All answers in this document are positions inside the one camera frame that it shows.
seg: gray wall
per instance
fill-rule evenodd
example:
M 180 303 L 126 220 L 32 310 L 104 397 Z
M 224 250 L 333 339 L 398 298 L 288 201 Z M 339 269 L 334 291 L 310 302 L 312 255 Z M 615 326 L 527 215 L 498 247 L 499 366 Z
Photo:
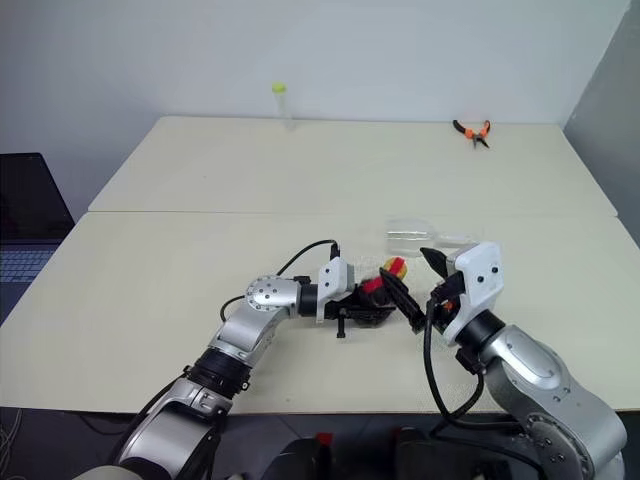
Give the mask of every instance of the gray wall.
M 629 0 L 0 0 L 0 151 L 75 217 L 160 115 L 564 124 Z
M 565 134 L 640 245 L 640 0 L 632 0 Z

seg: white table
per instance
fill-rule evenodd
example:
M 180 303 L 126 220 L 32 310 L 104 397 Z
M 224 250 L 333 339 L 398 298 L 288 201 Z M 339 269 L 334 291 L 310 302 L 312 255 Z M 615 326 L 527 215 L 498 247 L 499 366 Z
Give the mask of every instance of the white table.
M 500 241 L 506 288 L 495 312 L 554 347 L 612 407 L 640 406 L 629 373 L 638 363 L 640 252 L 616 218 L 429 219 Z M 200 355 L 220 304 L 253 278 L 331 236 L 358 277 L 374 272 L 386 258 L 383 231 L 377 215 L 89 213 L 0 328 L 0 405 L 137 411 Z M 327 255 L 312 251 L 291 272 L 315 275 Z M 424 260 L 409 261 L 421 301 L 435 280 Z M 282 324 L 233 411 L 435 411 L 421 337 L 403 318 L 349 328 L 344 341 L 335 333 L 333 322 Z M 454 353 L 435 340 L 451 406 L 473 387 Z M 488 395 L 477 407 L 495 408 Z
M 609 215 L 556 125 L 160 119 L 90 211 Z

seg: black cable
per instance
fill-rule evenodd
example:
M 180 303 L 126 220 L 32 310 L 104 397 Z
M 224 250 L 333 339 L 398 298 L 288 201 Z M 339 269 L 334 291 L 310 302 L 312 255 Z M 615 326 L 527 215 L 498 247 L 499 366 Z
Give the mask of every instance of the black cable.
M 319 245 L 326 245 L 326 244 L 329 244 L 329 243 L 332 245 L 333 248 L 338 248 L 338 242 L 336 242 L 335 240 L 331 240 L 331 239 L 318 240 L 317 242 L 310 243 L 309 245 L 304 247 L 302 250 L 300 250 L 298 253 L 296 253 L 293 257 L 291 257 L 291 259 L 287 263 L 285 263 L 282 266 L 282 268 L 280 268 L 280 270 L 278 270 L 276 275 L 278 275 L 278 276 L 282 275 L 287 270 L 287 268 L 289 268 L 291 265 L 293 265 L 293 263 L 298 258 L 300 258 L 302 255 L 304 255 L 306 252 L 308 252 L 312 248 L 315 248 L 315 247 L 317 247 Z M 224 302 L 222 307 L 220 307 L 220 320 L 222 320 L 222 323 L 227 321 L 227 316 L 225 315 L 225 310 L 227 309 L 227 307 L 230 304 L 232 304 L 233 302 L 236 302 L 236 301 L 240 300 L 241 298 L 244 298 L 244 295 L 238 295 L 237 297 L 230 298 L 229 300 Z
M 230 298 L 222 304 L 222 307 L 220 307 L 220 320 L 222 320 L 222 323 L 227 321 L 227 316 L 224 314 L 224 311 L 227 309 L 227 307 L 233 302 L 237 302 L 242 298 L 244 298 L 244 295 L 238 295 L 237 297 Z
M 287 268 L 289 268 L 293 264 L 293 262 L 295 262 L 298 258 L 300 258 L 302 255 L 304 255 L 306 252 L 308 252 L 312 248 L 315 248 L 318 245 L 326 245 L 328 243 L 333 244 L 336 248 L 338 247 L 338 242 L 336 242 L 335 240 L 331 240 L 331 239 L 329 239 L 329 240 L 318 240 L 317 242 L 310 243 L 309 245 L 304 247 L 302 250 L 300 250 L 298 253 L 296 253 L 293 257 L 291 257 L 291 260 L 289 260 L 287 263 L 285 263 L 284 266 L 280 270 L 278 270 L 278 273 L 276 273 L 276 275 L 278 275 L 278 276 L 282 275 L 285 272 L 285 270 Z
M 120 439 L 113 446 L 113 449 L 111 450 L 111 454 L 109 455 L 108 463 L 110 463 L 112 465 L 115 464 L 116 460 L 118 459 L 118 455 L 120 455 L 120 451 L 122 450 L 122 447 L 124 447 L 124 444 L 129 439 L 131 434 L 135 431 L 136 428 L 138 428 L 140 426 L 140 424 L 146 418 L 147 412 L 151 409 L 151 407 L 153 407 L 156 404 L 156 402 L 158 400 L 160 400 L 160 397 L 162 397 L 165 393 L 167 393 L 169 391 L 169 389 L 173 386 L 173 384 L 176 382 L 176 380 L 178 380 L 178 378 L 182 378 L 185 375 L 186 375 L 186 373 L 183 373 L 182 375 L 177 377 L 175 380 L 172 380 L 170 383 L 165 385 L 162 388 L 162 390 L 160 390 L 158 393 L 156 393 L 153 396 L 153 398 L 151 400 L 149 400 L 144 407 L 142 407 L 142 410 L 140 410 L 136 414 L 136 416 L 133 417 L 133 420 L 131 420 L 131 423 L 129 423 L 129 426 L 127 427 L 127 429 L 122 433 L 122 436 L 120 437 Z
M 535 471 L 538 472 L 538 478 L 540 478 L 541 480 L 546 480 L 547 478 L 547 475 L 544 473 L 542 466 L 538 462 L 518 452 L 514 452 L 512 450 L 508 450 L 506 448 L 502 448 L 497 445 L 492 445 L 484 442 L 476 442 L 476 441 L 467 440 L 464 438 L 447 437 L 444 435 L 435 435 L 432 437 L 435 440 L 440 440 L 442 442 L 452 443 L 454 445 L 464 445 L 466 447 L 472 447 L 472 448 L 480 448 L 482 450 L 487 450 L 489 452 L 497 453 L 499 455 L 504 455 L 505 457 L 512 458 L 513 460 L 522 462 L 526 465 L 529 465 L 531 468 L 535 469 Z
M 521 426 L 517 422 L 463 422 L 458 420 L 451 412 L 447 409 L 447 406 L 444 404 L 444 400 L 440 395 L 440 390 L 438 389 L 438 383 L 436 382 L 436 377 L 433 373 L 433 363 L 431 360 L 431 334 L 433 331 L 433 309 L 435 307 L 435 301 L 433 299 L 427 302 L 427 315 L 426 315 L 426 323 L 424 329 L 424 343 L 422 348 L 422 358 L 424 361 L 424 370 L 427 374 L 427 380 L 429 382 L 429 389 L 431 390 L 431 395 L 433 395 L 433 399 L 438 406 L 438 410 L 440 414 L 447 421 L 447 423 L 456 426 L 458 428 L 464 428 L 467 430 L 513 430 L 520 429 Z
M 93 425 L 89 420 L 87 420 L 82 415 L 76 414 L 76 416 L 80 419 L 80 421 L 82 421 L 82 423 L 84 423 L 87 426 L 87 428 L 89 428 L 89 430 L 99 435 L 122 435 L 124 432 L 126 432 L 126 429 L 122 430 L 121 432 L 105 432 L 104 430 L 100 430 L 98 427 Z
M 213 465 L 214 465 L 215 459 L 216 459 L 216 452 L 214 450 L 213 453 L 211 454 L 211 459 L 209 460 L 209 465 L 207 466 L 207 474 L 205 475 L 204 480 L 213 480 Z
M 469 430 L 502 430 L 502 429 L 511 429 L 518 427 L 520 428 L 520 424 L 517 422 L 483 422 L 483 423 L 471 423 L 471 422 L 461 422 L 458 418 L 462 417 L 465 413 L 473 407 L 476 402 L 482 396 L 482 392 L 484 390 L 484 377 L 482 373 L 478 373 L 478 384 L 476 385 L 476 389 L 469 399 L 464 402 L 460 407 L 458 407 L 453 412 L 449 412 L 444 405 L 444 401 L 440 396 L 440 391 L 438 390 L 438 385 L 435 380 L 435 376 L 433 374 L 433 365 L 431 362 L 431 333 L 433 330 L 433 307 L 435 301 L 432 299 L 427 303 L 427 315 L 426 315 L 426 325 L 424 330 L 424 346 L 423 346 L 423 357 L 425 362 L 425 371 L 427 373 L 427 379 L 429 380 L 429 388 L 431 389 L 431 394 L 433 395 L 436 404 L 438 405 L 438 409 L 442 414 L 443 419 L 429 432 L 429 436 L 434 440 L 439 440 L 442 442 L 447 442 L 455 445 L 464 445 L 467 447 L 480 448 L 483 450 L 487 450 L 489 452 L 497 453 L 499 455 L 504 455 L 505 457 L 512 458 L 513 460 L 517 460 L 522 462 L 530 467 L 534 468 L 536 472 L 538 472 L 538 477 L 540 479 L 546 479 L 546 475 L 542 466 L 537 463 L 535 460 L 527 457 L 526 455 L 522 455 L 518 452 L 514 452 L 512 450 L 508 450 L 506 448 L 502 448 L 497 445 L 492 445 L 490 443 L 485 442 L 476 442 L 473 440 L 466 440 L 463 438 L 457 437 L 448 437 L 445 435 L 439 435 L 439 432 L 447 428 L 448 426 L 456 426 L 459 428 L 466 428 Z

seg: clear plastic bottle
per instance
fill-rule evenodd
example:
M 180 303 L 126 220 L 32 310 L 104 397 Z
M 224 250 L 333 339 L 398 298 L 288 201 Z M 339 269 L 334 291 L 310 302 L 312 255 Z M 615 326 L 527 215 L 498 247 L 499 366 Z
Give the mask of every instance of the clear plastic bottle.
M 278 117 L 280 117 L 282 124 L 287 130 L 293 130 L 293 117 L 287 105 L 287 86 L 282 82 L 274 82 L 271 85 L 271 91 L 273 92 L 273 97 L 276 99 Z
M 387 219 L 387 253 L 404 257 L 421 256 L 420 248 L 460 248 L 478 243 L 473 233 L 443 233 L 422 218 Z

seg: red object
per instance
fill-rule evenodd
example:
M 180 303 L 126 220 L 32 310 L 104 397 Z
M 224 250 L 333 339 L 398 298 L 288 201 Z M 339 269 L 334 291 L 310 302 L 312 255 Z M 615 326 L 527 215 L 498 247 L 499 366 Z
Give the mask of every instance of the red object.
M 330 447 L 331 442 L 333 442 L 333 433 L 316 433 L 316 440 L 318 440 L 320 445 Z
M 402 270 L 403 266 L 404 266 L 404 259 L 400 257 L 396 257 L 393 259 L 393 262 L 391 262 L 391 266 L 389 267 L 389 273 L 398 275 L 398 272 Z M 362 285 L 362 291 L 364 293 L 371 293 L 376 291 L 380 287 L 382 287 L 382 277 L 378 275 L 376 278 L 364 283 Z

